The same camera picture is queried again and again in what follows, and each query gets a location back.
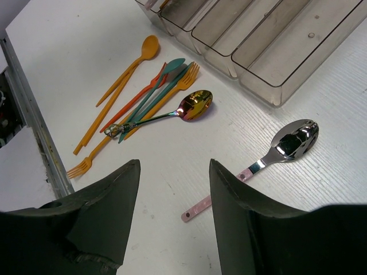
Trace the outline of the pink-handled metal spoon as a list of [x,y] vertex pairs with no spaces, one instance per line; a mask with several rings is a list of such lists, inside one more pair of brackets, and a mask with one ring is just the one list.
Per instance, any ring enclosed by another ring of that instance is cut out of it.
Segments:
[[244,183],[271,164],[298,160],[313,147],[318,135],[319,125],[313,120],[301,119],[287,124],[275,134],[266,155],[236,178]]

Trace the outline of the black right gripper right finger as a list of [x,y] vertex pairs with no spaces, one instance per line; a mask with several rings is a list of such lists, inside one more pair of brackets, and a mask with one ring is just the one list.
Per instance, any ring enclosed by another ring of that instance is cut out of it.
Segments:
[[209,165],[222,274],[365,274],[366,206],[327,205],[307,212]]

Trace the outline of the iridescent rainbow metal spoon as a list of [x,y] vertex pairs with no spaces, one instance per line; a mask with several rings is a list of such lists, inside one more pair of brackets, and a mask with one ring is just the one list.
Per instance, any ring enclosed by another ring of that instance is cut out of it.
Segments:
[[114,138],[118,134],[129,133],[142,124],[150,123],[154,120],[166,117],[179,117],[183,121],[190,121],[199,118],[210,107],[213,100],[212,92],[208,90],[198,90],[187,95],[179,104],[175,111],[152,117],[153,109],[151,109],[141,120],[128,122],[124,124],[111,124],[104,130],[104,134]]

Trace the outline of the orange plastic knife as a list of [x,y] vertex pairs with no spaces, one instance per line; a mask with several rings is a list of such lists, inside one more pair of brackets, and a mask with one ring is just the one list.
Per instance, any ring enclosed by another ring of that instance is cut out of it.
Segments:
[[167,5],[167,3],[169,2],[170,0],[164,0],[163,2],[162,2],[162,4],[160,5],[160,9],[163,9],[166,5]]

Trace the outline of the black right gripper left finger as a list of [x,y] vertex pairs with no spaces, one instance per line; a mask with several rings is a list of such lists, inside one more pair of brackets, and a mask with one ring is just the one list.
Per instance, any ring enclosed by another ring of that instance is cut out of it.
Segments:
[[2,274],[116,274],[140,180],[130,160],[105,178],[39,208],[1,213]]

